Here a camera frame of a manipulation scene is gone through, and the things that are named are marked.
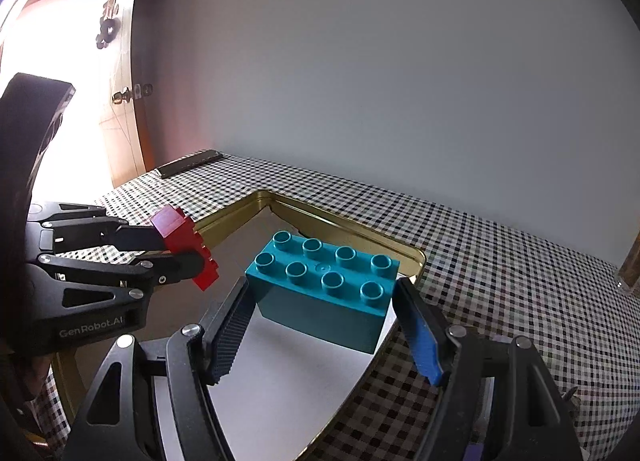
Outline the person's left hand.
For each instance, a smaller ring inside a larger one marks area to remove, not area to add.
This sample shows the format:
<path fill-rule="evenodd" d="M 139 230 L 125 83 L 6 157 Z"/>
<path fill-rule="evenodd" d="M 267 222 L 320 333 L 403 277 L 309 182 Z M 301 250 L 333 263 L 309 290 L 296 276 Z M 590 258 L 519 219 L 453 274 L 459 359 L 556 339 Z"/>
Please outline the person's left hand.
<path fill-rule="evenodd" d="M 15 396 L 18 405 L 33 401 L 42 392 L 46 384 L 53 356 L 29 356 L 14 353 L 10 363 L 14 378 Z"/>

